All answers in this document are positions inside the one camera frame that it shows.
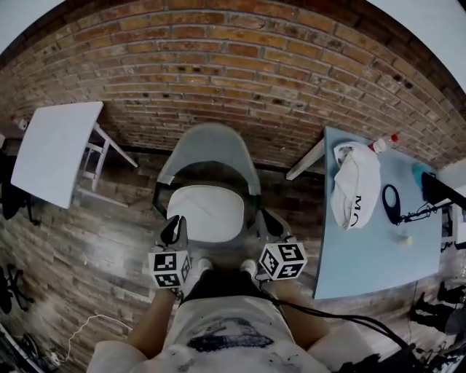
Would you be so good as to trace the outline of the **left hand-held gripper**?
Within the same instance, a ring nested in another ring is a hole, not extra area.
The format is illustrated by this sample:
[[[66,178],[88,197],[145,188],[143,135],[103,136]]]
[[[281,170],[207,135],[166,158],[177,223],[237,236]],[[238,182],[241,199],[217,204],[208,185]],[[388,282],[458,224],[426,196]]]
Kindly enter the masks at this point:
[[[191,269],[188,243],[184,216],[174,215],[157,228],[154,247],[148,254],[149,274],[157,288],[185,285]]]

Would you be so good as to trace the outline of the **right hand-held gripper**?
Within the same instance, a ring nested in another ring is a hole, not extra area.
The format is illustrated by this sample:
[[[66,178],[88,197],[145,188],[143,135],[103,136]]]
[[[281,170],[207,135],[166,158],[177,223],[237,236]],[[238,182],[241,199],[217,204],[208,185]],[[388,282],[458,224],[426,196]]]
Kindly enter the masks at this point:
[[[291,236],[288,223],[275,213],[256,212],[256,235],[259,240],[266,240],[266,230],[274,237]],[[270,280],[292,280],[300,276],[307,265],[304,244],[294,237],[266,243],[258,260]]]

